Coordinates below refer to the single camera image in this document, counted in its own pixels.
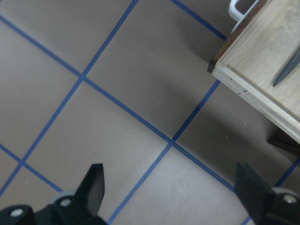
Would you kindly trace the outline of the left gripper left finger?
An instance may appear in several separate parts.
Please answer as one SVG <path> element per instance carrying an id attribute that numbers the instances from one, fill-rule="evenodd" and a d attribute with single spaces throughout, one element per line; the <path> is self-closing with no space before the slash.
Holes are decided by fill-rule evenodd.
<path id="1" fill-rule="evenodd" d="M 103 164 L 92 164 L 75 192 L 75 197 L 93 216 L 97 216 L 105 194 Z"/>

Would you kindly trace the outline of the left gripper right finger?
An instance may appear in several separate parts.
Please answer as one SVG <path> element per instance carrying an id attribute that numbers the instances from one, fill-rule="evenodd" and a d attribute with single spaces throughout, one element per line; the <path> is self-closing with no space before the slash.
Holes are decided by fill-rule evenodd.
<path id="1" fill-rule="evenodd" d="M 247 163 L 236 164 L 235 194 L 254 222 L 262 221 L 276 195 Z"/>

